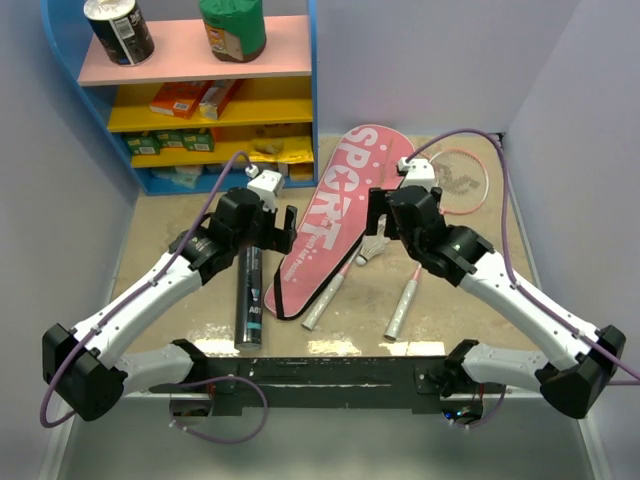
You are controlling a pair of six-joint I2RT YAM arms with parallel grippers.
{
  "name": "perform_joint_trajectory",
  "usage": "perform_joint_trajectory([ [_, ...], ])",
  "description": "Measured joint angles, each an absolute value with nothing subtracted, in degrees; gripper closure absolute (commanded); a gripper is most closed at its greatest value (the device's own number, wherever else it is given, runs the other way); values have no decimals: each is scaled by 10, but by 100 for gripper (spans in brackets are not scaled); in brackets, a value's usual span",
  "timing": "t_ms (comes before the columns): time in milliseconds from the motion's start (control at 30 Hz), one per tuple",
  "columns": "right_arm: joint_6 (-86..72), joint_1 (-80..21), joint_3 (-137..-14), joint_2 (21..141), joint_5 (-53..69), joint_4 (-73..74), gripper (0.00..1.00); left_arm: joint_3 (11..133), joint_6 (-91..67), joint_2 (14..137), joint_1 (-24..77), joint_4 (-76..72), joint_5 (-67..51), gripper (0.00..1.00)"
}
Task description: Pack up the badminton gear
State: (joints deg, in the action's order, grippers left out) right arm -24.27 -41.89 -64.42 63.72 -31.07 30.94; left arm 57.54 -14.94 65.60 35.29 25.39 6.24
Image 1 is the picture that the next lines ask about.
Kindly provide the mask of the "white feather shuttlecock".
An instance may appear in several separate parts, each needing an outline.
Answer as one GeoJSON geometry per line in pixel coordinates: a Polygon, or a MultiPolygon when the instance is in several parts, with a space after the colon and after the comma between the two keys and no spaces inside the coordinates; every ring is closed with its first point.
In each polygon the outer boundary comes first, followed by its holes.
{"type": "Polygon", "coordinates": [[[385,215],[381,216],[378,220],[376,235],[380,238],[384,238],[386,241],[389,240],[389,236],[387,234],[387,217],[385,215]]]}
{"type": "Polygon", "coordinates": [[[389,242],[390,240],[384,235],[365,236],[355,263],[358,266],[366,265],[371,259],[382,254],[389,242]]]}

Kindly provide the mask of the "black shuttlecock tube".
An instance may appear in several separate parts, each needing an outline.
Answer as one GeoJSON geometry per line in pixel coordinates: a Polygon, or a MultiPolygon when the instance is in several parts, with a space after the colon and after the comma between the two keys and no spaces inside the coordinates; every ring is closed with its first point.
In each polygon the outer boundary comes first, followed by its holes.
{"type": "Polygon", "coordinates": [[[235,348],[257,350],[262,346],[262,251],[248,247],[238,257],[235,310],[235,348]]]}

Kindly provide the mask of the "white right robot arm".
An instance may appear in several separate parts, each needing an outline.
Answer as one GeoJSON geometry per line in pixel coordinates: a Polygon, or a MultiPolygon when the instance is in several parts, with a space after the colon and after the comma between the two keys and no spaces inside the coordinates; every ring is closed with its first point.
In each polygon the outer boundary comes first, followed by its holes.
{"type": "Polygon", "coordinates": [[[490,306],[535,345],[534,351],[464,340],[445,358],[435,381],[442,395],[493,383],[538,392],[558,412],[584,418],[617,370],[625,335],[599,329],[559,307],[516,273],[473,229],[449,225],[439,211],[441,189],[421,186],[369,191],[366,231],[385,221],[385,237],[402,242],[431,275],[490,306]]]}

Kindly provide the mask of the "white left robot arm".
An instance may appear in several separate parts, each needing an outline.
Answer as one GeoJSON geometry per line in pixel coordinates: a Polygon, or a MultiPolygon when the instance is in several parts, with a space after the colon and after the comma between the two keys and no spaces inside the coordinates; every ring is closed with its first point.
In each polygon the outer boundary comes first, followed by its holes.
{"type": "Polygon", "coordinates": [[[115,301],[70,329],[50,327],[42,337],[45,395],[58,394],[73,414],[94,421],[131,391],[163,384],[176,384],[185,392],[200,390],[207,368],[189,344],[174,341],[138,357],[125,352],[170,307],[229,268],[246,248],[290,252],[297,209],[287,206],[281,227],[276,214],[274,193],[233,188],[115,301]]]}

